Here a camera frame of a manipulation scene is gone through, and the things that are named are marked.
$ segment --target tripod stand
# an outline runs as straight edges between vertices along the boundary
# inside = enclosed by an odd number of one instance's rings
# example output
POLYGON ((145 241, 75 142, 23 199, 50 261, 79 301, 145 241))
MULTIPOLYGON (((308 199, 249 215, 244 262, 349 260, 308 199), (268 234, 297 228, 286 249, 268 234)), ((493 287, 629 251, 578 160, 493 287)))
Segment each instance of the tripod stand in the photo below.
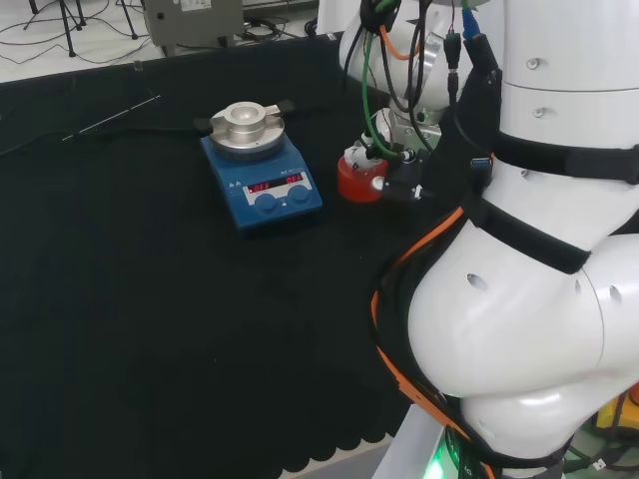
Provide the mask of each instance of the tripod stand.
MULTIPOLYGON (((71 20, 73 20, 73 23, 75 24, 75 29, 78 32, 82 31, 82 27, 87 26, 87 22, 84 18, 84 14, 82 13, 82 6, 80 5, 80 0, 76 0, 76 6, 78 7, 78 15, 80 17, 80 23, 76 21, 76 17, 73 15, 73 13, 71 13, 71 10, 69 10, 69 7, 67 6, 65 0, 59 0, 59 1, 60 1, 60 11, 62 12, 62 23, 64 23, 64 32, 67 36, 67 44, 69 45, 69 56, 75 57, 76 52, 73 50, 73 42, 71 41, 71 30, 69 29, 69 21, 67 20, 67 13, 69 14, 69 17, 71 17, 71 20)), ((33 12, 34 15, 37 15, 38 13, 40 13, 35 0, 29 0, 29 5, 31 5, 31 11, 33 12)), ((124 9, 124 14, 127 17, 127 22, 129 23, 129 28, 131 29, 131 38, 133 40, 137 40, 138 34, 133 28, 133 23, 131 23, 131 17, 129 16, 129 11, 127 10, 127 5, 125 0, 122 0, 122 8, 124 9)))

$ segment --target blue cable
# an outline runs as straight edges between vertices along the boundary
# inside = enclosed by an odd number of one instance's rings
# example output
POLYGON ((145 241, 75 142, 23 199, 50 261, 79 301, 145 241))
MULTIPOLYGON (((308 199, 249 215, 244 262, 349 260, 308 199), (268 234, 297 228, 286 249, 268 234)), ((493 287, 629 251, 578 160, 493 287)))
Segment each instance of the blue cable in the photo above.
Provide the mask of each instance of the blue cable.
POLYGON ((463 18, 463 38, 465 40, 472 40, 477 35, 481 34, 479 24, 475 20, 472 10, 464 8, 461 11, 461 17, 463 18))

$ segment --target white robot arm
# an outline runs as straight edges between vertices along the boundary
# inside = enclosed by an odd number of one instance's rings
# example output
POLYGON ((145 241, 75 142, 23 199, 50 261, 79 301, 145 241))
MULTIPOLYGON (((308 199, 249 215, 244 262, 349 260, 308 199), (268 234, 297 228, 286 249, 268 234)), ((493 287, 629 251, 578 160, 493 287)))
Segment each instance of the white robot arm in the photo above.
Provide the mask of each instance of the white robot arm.
MULTIPOLYGON (((440 35, 450 7, 434 3, 428 28, 440 35)), ((522 156, 587 149, 599 152, 601 165, 606 152, 639 144, 639 0, 504 0, 504 20, 500 130, 522 156)), ((344 36, 342 60, 356 25, 344 36)), ((396 25, 391 36, 404 52, 407 30, 396 25)), ((387 89, 373 57, 377 86, 387 89)), ((447 105, 442 57, 433 62, 420 108, 447 105)), ((354 75, 360 58, 349 67, 354 75)), ((462 82, 469 69, 460 64, 462 82)), ((405 68, 392 73, 403 92, 405 68)), ((493 451, 534 459, 559 450, 588 417, 639 382, 639 236, 610 237, 639 210, 639 188, 508 160, 495 159, 483 198, 542 234, 591 251, 589 260, 576 273, 562 272, 468 222, 416 287, 408 336, 425 377, 463 399, 465 420, 493 451)))

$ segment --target red digital display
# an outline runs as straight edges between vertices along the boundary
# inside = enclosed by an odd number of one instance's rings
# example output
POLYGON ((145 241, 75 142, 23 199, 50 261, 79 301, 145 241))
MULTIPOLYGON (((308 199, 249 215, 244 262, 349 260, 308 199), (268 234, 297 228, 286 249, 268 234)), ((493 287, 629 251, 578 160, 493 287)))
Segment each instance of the red digital display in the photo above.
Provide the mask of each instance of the red digital display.
POLYGON ((290 175, 288 177, 278 178, 276 180, 271 180, 269 182, 257 183, 255 185, 250 185, 247 188, 249 189, 249 193, 259 193, 265 190, 270 190, 271 188, 281 187, 283 185, 291 185, 293 183, 303 182, 304 177, 301 174, 290 175))

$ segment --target green cable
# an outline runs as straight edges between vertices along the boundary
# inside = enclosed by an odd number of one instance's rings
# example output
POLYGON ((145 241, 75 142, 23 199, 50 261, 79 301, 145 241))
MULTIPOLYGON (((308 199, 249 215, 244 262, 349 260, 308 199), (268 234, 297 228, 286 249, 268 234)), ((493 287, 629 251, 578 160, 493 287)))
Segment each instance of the green cable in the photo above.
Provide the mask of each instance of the green cable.
POLYGON ((368 35, 368 39, 366 41, 366 47, 364 50, 363 56, 363 76, 361 79, 361 96, 363 99, 363 114, 366 118, 366 124, 368 125, 368 130, 370 131, 370 135, 372 136, 372 140, 375 145, 381 151, 381 157, 384 160, 396 160, 399 158, 399 154, 389 150, 379 139, 377 135, 377 131, 372 127, 372 121, 370 120, 370 111, 368 109, 368 64, 370 63, 370 52, 372 50, 372 41, 374 40, 374 35, 368 35))
POLYGON ((381 0, 381 3, 375 7, 375 13, 381 13, 386 7, 394 6, 396 3, 396 0, 381 0))

